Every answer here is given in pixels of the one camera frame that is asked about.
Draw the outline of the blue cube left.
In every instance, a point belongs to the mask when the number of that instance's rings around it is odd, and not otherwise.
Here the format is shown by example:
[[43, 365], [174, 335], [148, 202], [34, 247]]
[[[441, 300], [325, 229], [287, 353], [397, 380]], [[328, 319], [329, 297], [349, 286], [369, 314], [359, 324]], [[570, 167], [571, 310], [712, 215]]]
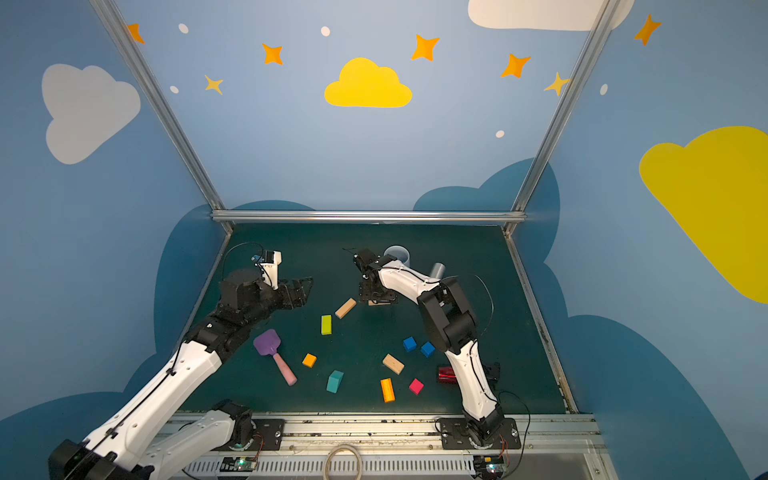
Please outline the blue cube left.
[[411, 352], [417, 348], [417, 342], [413, 337], [408, 337], [403, 341], [403, 346], [407, 352]]

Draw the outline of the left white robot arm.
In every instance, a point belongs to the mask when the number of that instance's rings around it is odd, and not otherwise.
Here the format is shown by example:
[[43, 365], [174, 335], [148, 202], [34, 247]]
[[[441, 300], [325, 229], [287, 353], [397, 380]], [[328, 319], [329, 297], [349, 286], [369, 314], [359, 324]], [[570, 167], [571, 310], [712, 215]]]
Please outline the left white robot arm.
[[249, 408], [223, 402], [159, 444], [160, 429], [187, 398], [250, 338], [253, 327], [278, 310], [303, 307], [310, 277], [280, 280], [255, 267], [219, 284], [216, 308], [194, 325], [168, 363], [109, 420], [50, 454], [52, 479], [170, 479], [206, 452], [251, 437]]

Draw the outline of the green circuit board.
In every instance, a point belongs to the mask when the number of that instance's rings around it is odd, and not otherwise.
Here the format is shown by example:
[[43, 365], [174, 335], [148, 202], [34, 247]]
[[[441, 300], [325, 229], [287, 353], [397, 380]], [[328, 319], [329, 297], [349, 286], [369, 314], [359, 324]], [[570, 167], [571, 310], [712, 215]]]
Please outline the green circuit board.
[[220, 473], [251, 473], [256, 470], [258, 460], [255, 457], [224, 457], [221, 461]]
[[507, 472], [507, 465], [501, 456], [474, 456], [472, 461], [475, 480], [499, 480]]

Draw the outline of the left green circuit board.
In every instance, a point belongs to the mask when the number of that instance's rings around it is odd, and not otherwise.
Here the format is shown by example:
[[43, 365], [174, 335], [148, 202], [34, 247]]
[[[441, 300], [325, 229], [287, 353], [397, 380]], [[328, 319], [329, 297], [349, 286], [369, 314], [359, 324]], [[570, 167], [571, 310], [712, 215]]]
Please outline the left green circuit board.
[[256, 470], [258, 460], [255, 457], [224, 457], [221, 461], [220, 473], [251, 473]]

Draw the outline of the tan wood block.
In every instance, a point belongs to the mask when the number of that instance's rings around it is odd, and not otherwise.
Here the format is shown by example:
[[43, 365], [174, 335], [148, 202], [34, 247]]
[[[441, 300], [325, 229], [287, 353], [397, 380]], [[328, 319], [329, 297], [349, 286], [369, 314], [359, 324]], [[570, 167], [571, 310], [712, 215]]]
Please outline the tan wood block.
[[382, 364], [394, 372], [396, 375], [400, 375], [404, 370], [405, 365], [395, 358], [391, 354], [387, 354], [382, 360]]

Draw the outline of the front aluminium rail base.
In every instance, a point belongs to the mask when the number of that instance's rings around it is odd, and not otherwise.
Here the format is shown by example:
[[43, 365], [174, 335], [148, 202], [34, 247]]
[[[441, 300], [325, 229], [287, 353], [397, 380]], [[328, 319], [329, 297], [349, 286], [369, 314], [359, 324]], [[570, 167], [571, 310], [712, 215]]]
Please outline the front aluminium rail base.
[[[501, 456], [502, 479], [615, 479], [617, 470], [590, 415], [510, 415], [522, 430], [521, 450], [444, 450], [441, 414], [257, 413], [281, 418], [277, 451], [211, 451], [177, 479], [473, 479], [474, 456]], [[251, 473], [220, 473], [224, 457], [255, 457]]]

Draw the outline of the magenta cube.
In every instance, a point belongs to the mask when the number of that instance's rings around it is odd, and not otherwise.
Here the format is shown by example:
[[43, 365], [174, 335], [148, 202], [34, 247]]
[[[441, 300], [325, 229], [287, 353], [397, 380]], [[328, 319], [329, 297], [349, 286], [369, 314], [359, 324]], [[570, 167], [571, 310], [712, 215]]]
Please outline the magenta cube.
[[414, 379], [409, 385], [409, 390], [415, 395], [419, 395], [420, 392], [423, 390], [423, 388], [424, 388], [424, 384], [418, 379]]

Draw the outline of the aluminium right corner post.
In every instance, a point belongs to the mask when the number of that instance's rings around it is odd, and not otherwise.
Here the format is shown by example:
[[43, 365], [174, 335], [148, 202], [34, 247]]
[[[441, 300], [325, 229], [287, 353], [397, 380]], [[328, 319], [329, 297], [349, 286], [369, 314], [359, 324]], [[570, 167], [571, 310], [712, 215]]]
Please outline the aluminium right corner post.
[[543, 141], [527, 171], [511, 208], [511, 212], [516, 214], [519, 219], [509, 221], [504, 225], [504, 236], [507, 240], [512, 239], [516, 226], [525, 221], [528, 204], [566, 129], [579, 96], [613, 30], [613, 22], [618, 17], [621, 5], [622, 1], [619, 0], [604, 1], [598, 10], [595, 23], [589, 31], [589, 35], [571, 72], [570, 82], [566, 85], [565, 92], [560, 96]]

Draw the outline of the purple pink toy spatula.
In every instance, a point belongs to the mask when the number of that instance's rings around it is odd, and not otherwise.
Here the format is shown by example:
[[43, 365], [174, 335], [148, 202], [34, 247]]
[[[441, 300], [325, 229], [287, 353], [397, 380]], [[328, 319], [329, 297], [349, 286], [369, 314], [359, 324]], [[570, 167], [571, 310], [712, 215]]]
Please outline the purple pink toy spatula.
[[297, 382], [297, 377], [281, 357], [278, 349], [281, 345], [281, 339], [274, 329], [265, 330], [253, 340], [253, 346], [261, 356], [271, 357], [277, 365], [281, 375], [288, 386], [293, 386]]

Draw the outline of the blue cube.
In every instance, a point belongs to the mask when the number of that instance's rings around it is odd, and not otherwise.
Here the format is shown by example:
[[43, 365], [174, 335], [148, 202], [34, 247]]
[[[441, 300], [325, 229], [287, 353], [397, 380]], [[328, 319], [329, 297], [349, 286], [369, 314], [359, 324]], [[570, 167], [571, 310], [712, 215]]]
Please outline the blue cube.
[[436, 348], [431, 342], [427, 341], [421, 346], [420, 351], [426, 358], [430, 358], [435, 353]]
[[417, 342], [413, 337], [408, 337], [403, 341], [403, 346], [407, 352], [411, 352], [417, 348]]

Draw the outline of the lime green block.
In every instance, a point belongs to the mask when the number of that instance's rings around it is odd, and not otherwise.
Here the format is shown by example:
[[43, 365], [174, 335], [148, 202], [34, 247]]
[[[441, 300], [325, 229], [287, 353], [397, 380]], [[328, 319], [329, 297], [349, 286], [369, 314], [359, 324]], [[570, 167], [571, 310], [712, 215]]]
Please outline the lime green block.
[[331, 315], [323, 315], [321, 317], [321, 334], [323, 336], [332, 334], [332, 320]]

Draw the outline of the blue cube right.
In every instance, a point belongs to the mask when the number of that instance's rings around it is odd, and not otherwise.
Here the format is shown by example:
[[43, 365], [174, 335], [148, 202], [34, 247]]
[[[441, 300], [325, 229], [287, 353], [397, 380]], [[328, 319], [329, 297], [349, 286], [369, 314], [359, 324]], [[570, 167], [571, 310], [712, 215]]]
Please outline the blue cube right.
[[420, 351], [426, 358], [430, 358], [435, 353], [436, 348], [431, 342], [427, 341], [421, 346]]

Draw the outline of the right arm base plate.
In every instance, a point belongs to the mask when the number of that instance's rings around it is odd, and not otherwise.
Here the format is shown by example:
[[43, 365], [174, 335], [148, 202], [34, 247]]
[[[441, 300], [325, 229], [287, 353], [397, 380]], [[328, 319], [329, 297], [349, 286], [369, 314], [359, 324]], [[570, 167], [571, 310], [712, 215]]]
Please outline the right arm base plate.
[[521, 450], [522, 430], [504, 418], [491, 432], [471, 426], [466, 418], [440, 417], [435, 427], [444, 450]]

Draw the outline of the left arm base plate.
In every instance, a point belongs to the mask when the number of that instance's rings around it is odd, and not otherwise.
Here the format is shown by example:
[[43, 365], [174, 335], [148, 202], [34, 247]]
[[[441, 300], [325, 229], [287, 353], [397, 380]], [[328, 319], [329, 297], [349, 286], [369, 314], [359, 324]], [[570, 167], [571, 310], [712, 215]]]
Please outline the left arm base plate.
[[285, 420], [281, 418], [237, 420], [230, 440], [216, 451], [277, 451], [281, 447], [284, 428]]

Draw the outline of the light blue ceramic mug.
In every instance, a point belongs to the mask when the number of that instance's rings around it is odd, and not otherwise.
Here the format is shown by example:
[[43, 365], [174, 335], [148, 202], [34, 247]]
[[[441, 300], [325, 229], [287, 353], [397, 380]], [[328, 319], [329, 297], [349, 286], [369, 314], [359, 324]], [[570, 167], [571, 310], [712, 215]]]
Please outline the light blue ceramic mug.
[[400, 245], [389, 246], [384, 251], [384, 254], [392, 256], [396, 260], [400, 261], [406, 267], [410, 266], [410, 252], [403, 246], [400, 246]]

